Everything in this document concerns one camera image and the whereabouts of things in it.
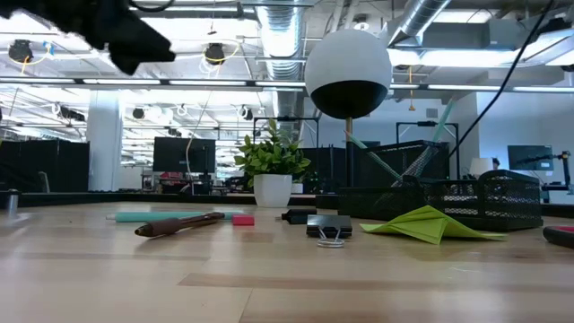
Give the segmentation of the teal pen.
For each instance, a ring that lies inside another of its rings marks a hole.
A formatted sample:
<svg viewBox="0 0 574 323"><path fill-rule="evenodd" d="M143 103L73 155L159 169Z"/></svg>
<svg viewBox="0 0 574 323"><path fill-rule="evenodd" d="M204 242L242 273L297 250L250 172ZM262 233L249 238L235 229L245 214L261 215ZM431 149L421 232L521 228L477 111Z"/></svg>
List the teal pen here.
<svg viewBox="0 0 574 323"><path fill-rule="evenodd" d="M391 168L401 175L391 184L400 187L403 176L417 179L447 179L449 176L448 142L439 142L442 127L447 123L454 101L450 100L435 127L435 134L429 140L412 140L391 144L389 148Z"/></svg>
<svg viewBox="0 0 574 323"><path fill-rule="evenodd" d="M231 220L233 215L239 214L240 212L119 212L107 215L106 219L116 223L147 223L169 218Z"/></svg>
<svg viewBox="0 0 574 323"><path fill-rule="evenodd" d="M345 130L344 131L347 138L360 149L362 149L378 166L382 167L386 170L391 176L395 179L400 179L401 175L398 174L395 170L393 170L386 162L384 162L380 157L378 157L374 152L371 152L369 148L361 142L358 138L356 138L351 132Z"/></svg>

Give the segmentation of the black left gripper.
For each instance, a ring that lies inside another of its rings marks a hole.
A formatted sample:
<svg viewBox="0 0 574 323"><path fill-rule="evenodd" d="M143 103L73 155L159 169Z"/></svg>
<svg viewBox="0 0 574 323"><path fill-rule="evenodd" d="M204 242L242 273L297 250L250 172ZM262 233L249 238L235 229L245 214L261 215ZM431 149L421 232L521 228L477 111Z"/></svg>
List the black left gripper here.
<svg viewBox="0 0 574 323"><path fill-rule="evenodd" d="M127 0L0 0L0 16L25 11L76 33L97 49L109 44L112 63L133 75L141 63L173 62L171 43L132 13Z"/></svg>

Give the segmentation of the white and black globe lamp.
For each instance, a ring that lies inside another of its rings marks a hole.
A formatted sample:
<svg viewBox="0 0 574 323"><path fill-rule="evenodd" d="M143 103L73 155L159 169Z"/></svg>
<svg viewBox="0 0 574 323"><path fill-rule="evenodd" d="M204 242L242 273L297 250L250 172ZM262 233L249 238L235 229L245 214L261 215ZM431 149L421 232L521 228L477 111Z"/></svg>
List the white and black globe lamp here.
<svg viewBox="0 0 574 323"><path fill-rule="evenodd" d="M392 83L386 43L377 36L355 29L327 34L311 50L304 71L309 97L322 118L318 144L343 148L340 161L344 188L352 188L358 176L359 146L352 142L353 121L368 116L384 101Z"/></svg>

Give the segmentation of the black table frame rail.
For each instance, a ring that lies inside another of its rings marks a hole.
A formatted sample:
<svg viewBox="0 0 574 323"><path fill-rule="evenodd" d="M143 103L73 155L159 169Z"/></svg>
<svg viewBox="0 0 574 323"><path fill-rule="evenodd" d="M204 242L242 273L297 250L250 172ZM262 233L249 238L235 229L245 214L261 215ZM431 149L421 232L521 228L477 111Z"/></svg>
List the black table frame rail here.
<svg viewBox="0 0 574 323"><path fill-rule="evenodd" d="M0 209L5 209L8 202L7 192L0 192ZM142 194L142 193L24 193L18 197L19 207L36 207L50 205L82 205L115 202L145 203L194 203L223 205L255 205L253 196L182 196L177 194ZM288 206L315 206L317 208L337 209L337 195L319 195L305 197L296 195L290 198Z"/></svg>

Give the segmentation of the white lampshade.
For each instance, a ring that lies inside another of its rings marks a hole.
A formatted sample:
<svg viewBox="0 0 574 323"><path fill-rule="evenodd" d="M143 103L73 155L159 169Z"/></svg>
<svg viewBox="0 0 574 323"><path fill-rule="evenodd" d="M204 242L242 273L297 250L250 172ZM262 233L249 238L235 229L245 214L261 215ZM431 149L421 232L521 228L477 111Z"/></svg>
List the white lampshade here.
<svg viewBox="0 0 574 323"><path fill-rule="evenodd" d="M485 172L491 170L493 170L492 158L473 158L471 161L469 174L478 178Z"/></svg>

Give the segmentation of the black ceiling-hung device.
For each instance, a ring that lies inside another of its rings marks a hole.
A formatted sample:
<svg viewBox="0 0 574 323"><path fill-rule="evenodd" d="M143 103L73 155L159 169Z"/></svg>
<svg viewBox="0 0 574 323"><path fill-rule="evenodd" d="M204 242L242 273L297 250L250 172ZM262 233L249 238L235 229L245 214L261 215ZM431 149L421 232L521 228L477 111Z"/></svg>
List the black ceiling-hung device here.
<svg viewBox="0 0 574 323"><path fill-rule="evenodd" d="M27 39L16 39L8 48L8 57L18 63L30 63L34 56Z"/></svg>
<svg viewBox="0 0 574 323"><path fill-rule="evenodd" d="M204 52L204 59L209 65L221 65L225 61L222 43L210 43Z"/></svg>

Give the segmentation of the black mesh desk organizer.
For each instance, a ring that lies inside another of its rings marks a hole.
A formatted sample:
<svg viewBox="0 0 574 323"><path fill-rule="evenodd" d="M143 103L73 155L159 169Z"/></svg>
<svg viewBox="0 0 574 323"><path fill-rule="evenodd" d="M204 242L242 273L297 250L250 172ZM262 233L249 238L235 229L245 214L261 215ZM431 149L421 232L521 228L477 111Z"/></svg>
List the black mesh desk organizer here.
<svg viewBox="0 0 574 323"><path fill-rule="evenodd" d="M357 148L353 186L339 189L338 213L390 221L430 205L479 231L519 231L544 224L539 180L509 170L450 179L449 143L411 141Z"/></svg>

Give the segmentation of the black partition panels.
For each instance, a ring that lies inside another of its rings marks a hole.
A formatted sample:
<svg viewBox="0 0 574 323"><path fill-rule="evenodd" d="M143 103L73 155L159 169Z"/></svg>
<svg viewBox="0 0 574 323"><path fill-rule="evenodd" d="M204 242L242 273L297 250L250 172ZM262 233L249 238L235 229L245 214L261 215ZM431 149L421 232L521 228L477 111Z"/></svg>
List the black partition panels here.
<svg viewBox="0 0 574 323"><path fill-rule="evenodd" d="M64 140L0 143L0 191L24 193L86 192L89 188L90 144Z"/></svg>

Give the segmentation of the green plant in white pot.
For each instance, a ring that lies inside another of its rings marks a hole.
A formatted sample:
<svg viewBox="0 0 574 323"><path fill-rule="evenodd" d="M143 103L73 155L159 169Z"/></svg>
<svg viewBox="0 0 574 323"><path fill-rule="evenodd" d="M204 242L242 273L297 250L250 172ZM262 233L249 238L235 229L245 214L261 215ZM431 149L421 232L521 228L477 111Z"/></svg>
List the green plant in white pot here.
<svg viewBox="0 0 574 323"><path fill-rule="evenodd" d="M234 161L248 177L258 206L283 208L291 198L293 176L302 173L310 160L299 149L300 142L279 129L274 118L268 121L268 134L258 143L246 135Z"/></svg>

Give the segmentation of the ribbed silver ventilation duct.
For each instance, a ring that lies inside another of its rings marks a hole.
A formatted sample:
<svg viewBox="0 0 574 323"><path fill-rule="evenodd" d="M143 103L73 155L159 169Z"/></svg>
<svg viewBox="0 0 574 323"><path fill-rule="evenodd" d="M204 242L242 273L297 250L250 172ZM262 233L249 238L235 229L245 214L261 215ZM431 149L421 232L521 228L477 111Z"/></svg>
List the ribbed silver ventilation duct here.
<svg viewBox="0 0 574 323"><path fill-rule="evenodd" d="M294 60L302 53L304 7L287 5L258 6L260 40L268 78L272 81L294 82L301 78L301 63Z"/></svg>

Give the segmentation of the white round column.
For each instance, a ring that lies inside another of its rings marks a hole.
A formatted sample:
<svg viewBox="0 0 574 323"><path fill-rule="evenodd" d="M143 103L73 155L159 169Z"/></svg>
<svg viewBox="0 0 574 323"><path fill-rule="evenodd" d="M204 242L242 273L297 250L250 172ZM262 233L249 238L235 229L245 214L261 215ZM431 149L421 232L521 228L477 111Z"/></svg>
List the white round column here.
<svg viewBox="0 0 574 323"><path fill-rule="evenodd" d="M118 91L91 91L87 119L89 190L116 191L121 166L125 107Z"/></svg>

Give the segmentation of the black and red scissors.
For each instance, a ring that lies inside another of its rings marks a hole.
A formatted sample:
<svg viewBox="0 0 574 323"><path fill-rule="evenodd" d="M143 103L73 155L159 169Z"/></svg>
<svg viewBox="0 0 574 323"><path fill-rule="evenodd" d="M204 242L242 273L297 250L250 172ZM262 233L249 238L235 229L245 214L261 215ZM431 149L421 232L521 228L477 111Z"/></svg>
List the black and red scissors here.
<svg viewBox="0 0 574 323"><path fill-rule="evenodd" d="M553 245L574 249L574 226L546 226L543 236Z"/></svg>

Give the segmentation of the brown pen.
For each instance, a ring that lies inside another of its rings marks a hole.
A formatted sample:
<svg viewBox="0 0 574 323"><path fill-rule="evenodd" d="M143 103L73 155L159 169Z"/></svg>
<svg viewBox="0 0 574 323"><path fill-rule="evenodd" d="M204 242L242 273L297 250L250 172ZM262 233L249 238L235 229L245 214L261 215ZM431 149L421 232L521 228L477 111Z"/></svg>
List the brown pen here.
<svg viewBox="0 0 574 323"><path fill-rule="evenodd" d="M156 238L175 234L178 231L214 224L225 218L224 213L208 213L185 218L168 218L145 223L135 230L135 235Z"/></svg>

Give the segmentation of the folded green paper sheet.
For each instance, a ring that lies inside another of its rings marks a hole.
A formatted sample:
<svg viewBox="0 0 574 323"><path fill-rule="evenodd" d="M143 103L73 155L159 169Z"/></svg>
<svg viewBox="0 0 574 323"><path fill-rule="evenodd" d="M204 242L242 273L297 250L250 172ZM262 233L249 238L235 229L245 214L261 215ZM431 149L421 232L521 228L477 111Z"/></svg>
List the folded green paper sheet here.
<svg viewBox="0 0 574 323"><path fill-rule="evenodd" d="M387 223L361 223L360 227L371 234L402 234L434 245L439 245L445 237L476 240L505 240L507 238L505 233L471 229L429 205L399 215Z"/></svg>

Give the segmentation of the large black binder clip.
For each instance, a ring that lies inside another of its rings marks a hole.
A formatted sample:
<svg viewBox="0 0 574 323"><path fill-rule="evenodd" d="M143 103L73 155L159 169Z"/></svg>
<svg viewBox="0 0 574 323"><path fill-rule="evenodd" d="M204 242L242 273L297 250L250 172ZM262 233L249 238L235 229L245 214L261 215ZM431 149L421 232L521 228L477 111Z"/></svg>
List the large black binder clip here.
<svg viewBox="0 0 574 323"><path fill-rule="evenodd" d="M312 214L308 216L306 234L317 238L320 248L343 248L345 240L352 236L352 222L348 215Z"/></svg>

